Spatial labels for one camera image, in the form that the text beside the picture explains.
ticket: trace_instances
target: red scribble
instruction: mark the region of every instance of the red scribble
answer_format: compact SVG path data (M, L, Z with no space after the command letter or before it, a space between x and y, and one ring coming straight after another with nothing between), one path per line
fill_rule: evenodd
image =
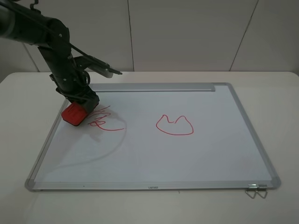
M89 117L88 118L91 118L92 116L96 116L96 115L104 115L104 116L101 116L101 117L97 117L94 119L93 122L90 122L88 123L90 126L92 127L98 127L104 131L111 131L111 132L114 132L114 131L120 131L120 130L123 130L124 128L120 128L120 129L105 129L103 127L101 127L101 125L105 124L106 122L103 121L102 119L108 117L111 115L111 113L108 113L108 112L105 112L105 109L109 108L110 106L107 106L103 109L100 109L100 110L97 110L97 111L93 111L90 113Z
M177 121L178 121L180 118L184 118L184 119L189 123L189 125L191 126L192 131L191 131L190 133L186 133L186 134L173 134L173 133L169 133L169 132L166 132L166 131L160 129L160 128L158 127L158 123L162 120L162 118L163 118L164 116L167 118L167 122L168 122L169 124L176 124ZM188 119L187 119L185 116L179 116L179 118L178 118L176 121L169 121L168 116L165 115L165 114L163 114L162 117L160 118L160 120L156 123L156 127L157 127L157 129L159 129L161 132L164 132L164 133L166 133L166 134L170 134L170 135L179 135L179 136L182 136L182 135L190 135L190 134L193 134L193 133L194 133L194 128L193 128L192 124L190 123L190 121L188 121Z

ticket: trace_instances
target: black robotic arm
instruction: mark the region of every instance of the black robotic arm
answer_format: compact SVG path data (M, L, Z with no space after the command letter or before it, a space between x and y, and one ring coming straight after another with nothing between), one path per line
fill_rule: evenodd
M108 78L121 72L70 44L69 29L60 20L41 15L34 4L30 8L12 0L0 0L0 37L38 46L52 72L56 91L71 102L62 118L78 126L99 103L99 97L89 87L90 77L85 69ZM82 56L73 58L72 48Z

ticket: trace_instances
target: black cable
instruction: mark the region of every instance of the black cable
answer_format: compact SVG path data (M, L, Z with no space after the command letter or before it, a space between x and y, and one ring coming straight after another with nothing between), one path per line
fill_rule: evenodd
M94 60L94 59L93 59L92 57L90 57L88 54L84 53L83 51L81 51L80 49L78 49L77 47L75 47L74 45L72 45L70 42L68 42L68 41L66 41L66 40L64 40L64 39L62 39L62 38L61 38L58 34L56 34L53 30L51 30L51 29L49 29L48 27L44 26L44 25L41 24L39 21L36 21L35 19L31 18L31 17L28 16L27 14L25 14L25 13L23 13L23 12L21 12L21 11L15 9L15 8L11 7L10 5L7 5L7 4L5 4L5 3L2 3L2 2L0 2L0 6L3 6L3 7L5 7L5 8L7 8L7 9L9 9L9 10L15 12L15 13L18 13L18 14L20 14L20 15L26 17L27 19L29 19L29 20L35 22L40 28L42 28L43 30L45 30L46 32L48 32L49 34L51 34L53 37L55 37L55 38L60 38L60 40L61 40L64 44L67 44L68 46L70 46L71 48L73 48L75 51L77 51L78 53L82 54L86 60L88 60L88 61L90 61L90 62L92 62L92 63L94 63L94 64L100 64L101 66L105 66L107 69L112 70L113 73L115 73L115 74L121 74L121 72L119 72L119 71L117 71L117 70L114 70L114 69L111 69L109 64L107 64L107 63L105 63L105 62L103 62L103 61L101 61L101 60L99 60L99 59Z

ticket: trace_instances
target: red marker drawing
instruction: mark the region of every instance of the red marker drawing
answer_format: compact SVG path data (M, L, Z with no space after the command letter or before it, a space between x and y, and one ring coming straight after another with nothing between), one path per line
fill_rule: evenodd
M96 116L96 115L101 115L100 117L96 117L94 119L93 122L90 122L88 123L90 126L92 127L98 127L104 131L111 131L111 132L114 132L114 131L120 131L120 130L123 130L124 128L120 128L120 129L105 129L103 127L101 127L101 125L105 124L106 122L103 121L102 119L108 117L111 115L111 113L108 113L108 112L105 112L105 109L109 108L110 106L107 106L103 109L100 109L100 110L97 110L97 111L93 111L88 118L91 118L92 116Z
M192 130L191 130L189 133L180 133L180 134L169 133L169 132L167 132L167 131L165 131L165 130L162 130L161 128L159 128L158 124L159 124L159 122L160 122L164 117L166 117L167 122L168 122L169 124L176 124L177 121L178 121L179 119L185 119L185 121L188 122L188 124L190 125L190 127L191 127ZM179 116L179 118L178 118L176 121L169 121L168 116L165 115L165 114L163 114L162 117L160 118L160 120L156 123L156 127L157 127L157 129L159 129L161 132L164 132L164 133L166 133L166 134L170 134L170 135L182 136L182 135L190 135L190 134L193 134L193 133L194 133L194 128L193 128L192 124L190 123L190 121L188 121L188 119L187 119L185 116Z

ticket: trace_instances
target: white table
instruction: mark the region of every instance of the white table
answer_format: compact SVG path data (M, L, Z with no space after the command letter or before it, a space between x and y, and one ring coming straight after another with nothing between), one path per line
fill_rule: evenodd
M299 221L299 77L290 72L126 72L93 83L230 82L282 185L266 199L244 190L44 192L24 182L64 100L49 73L0 84L1 224L281 224Z

